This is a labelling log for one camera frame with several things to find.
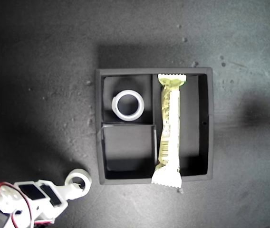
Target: red wire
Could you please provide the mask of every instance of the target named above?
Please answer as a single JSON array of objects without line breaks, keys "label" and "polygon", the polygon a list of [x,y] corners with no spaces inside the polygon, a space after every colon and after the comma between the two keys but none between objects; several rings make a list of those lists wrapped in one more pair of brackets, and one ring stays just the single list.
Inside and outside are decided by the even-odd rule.
[{"label": "red wire", "polygon": [[[13,186],[12,184],[8,183],[8,182],[1,182],[0,183],[0,187],[3,186],[3,185],[6,185],[14,190],[16,190],[18,193],[20,193],[20,195],[23,197],[23,199],[25,200],[28,208],[29,208],[29,216],[30,216],[30,223],[32,221],[32,214],[31,214],[31,209],[30,209],[30,205],[29,205],[29,201],[26,199],[26,196],[23,194],[23,192],[21,192],[19,189],[17,189],[15,186]],[[16,221],[14,219],[14,213],[12,213],[11,215],[11,221],[12,221],[12,224],[14,225],[15,228],[18,228],[17,224],[16,224]]]}]

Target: debris speck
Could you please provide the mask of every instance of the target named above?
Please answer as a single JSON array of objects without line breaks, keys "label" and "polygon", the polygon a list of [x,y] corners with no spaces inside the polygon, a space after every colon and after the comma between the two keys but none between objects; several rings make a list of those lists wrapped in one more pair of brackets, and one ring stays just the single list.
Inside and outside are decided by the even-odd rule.
[{"label": "debris speck", "polygon": [[198,62],[193,61],[192,64],[191,64],[191,67],[197,67],[197,66],[198,66]]},{"label": "debris speck", "polygon": [[183,194],[183,188],[177,189],[177,192]]},{"label": "debris speck", "polygon": [[90,86],[90,85],[92,85],[92,81],[90,81],[90,80],[87,80],[87,82],[86,82],[86,85],[87,85],[87,86]]},{"label": "debris speck", "polygon": [[89,126],[91,126],[93,124],[93,118],[92,117],[89,117],[88,119],[87,119],[87,126],[89,127]]}]

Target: white tape roll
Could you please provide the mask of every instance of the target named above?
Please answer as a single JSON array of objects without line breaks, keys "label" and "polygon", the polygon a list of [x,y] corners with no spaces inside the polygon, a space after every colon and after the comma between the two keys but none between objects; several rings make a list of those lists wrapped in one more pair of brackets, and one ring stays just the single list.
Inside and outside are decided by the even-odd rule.
[{"label": "white tape roll", "polygon": [[[125,95],[131,95],[131,96],[135,97],[137,99],[137,101],[138,101],[138,108],[137,108],[136,112],[134,112],[131,115],[124,115],[118,109],[118,102]],[[134,90],[123,90],[120,93],[118,93],[117,96],[115,96],[113,98],[113,101],[112,101],[112,110],[113,110],[113,112],[120,119],[122,119],[124,121],[133,121],[133,120],[138,119],[142,115],[142,113],[144,112],[144,109],[145,109],[145,103],[144,103],[143,98],[140,96],[139,93],[137,93]]]},{"label": "white tape roll", "polygon": [[80,194],[80,196],[81,197],[85,196],[88,193],[88,191],[90,190],[91,185],[92,185],[91,176],[89,175],[89,173],[87,171],[85,171],[83,169],[75,169],[72,172],[70,172],[69,175],[66,177],[64,185],[69,185],[69,184],[73,183],[73,178],[75,178],[75,177],[79,177],[84,181],[85,187],[84,187],[82,193]]}]

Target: yellow wrapper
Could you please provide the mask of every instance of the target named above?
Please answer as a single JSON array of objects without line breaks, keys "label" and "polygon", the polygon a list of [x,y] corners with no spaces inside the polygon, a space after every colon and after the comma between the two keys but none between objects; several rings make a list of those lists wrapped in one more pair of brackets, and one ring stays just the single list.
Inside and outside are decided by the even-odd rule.
[{"label": "yellow wrapper", "polygon": [[156,165],[152,183],[181,188],[179,173],[179,87],[187,79],[186,75],[159,74],[162,90],[163,131],[160,139],[159,164]]}]

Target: small hole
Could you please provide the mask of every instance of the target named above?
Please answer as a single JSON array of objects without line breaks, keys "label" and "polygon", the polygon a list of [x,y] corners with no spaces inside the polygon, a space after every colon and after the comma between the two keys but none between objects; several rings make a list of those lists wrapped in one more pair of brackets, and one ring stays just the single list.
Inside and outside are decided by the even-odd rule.
[{"label": "small hole", "polygon": [[86,186],[84,180],[81,179],[80,177],[74,177],[74,178],[72,179],[72,183],[78,184],[79,187],[82,188],[82,189],[84,189],[85,186]]},{"label": "small hole", "polygon": [[139,106],[139,103],[133,95],[124,95],[118,101],[118,110],[124,115],[134,114]]}]

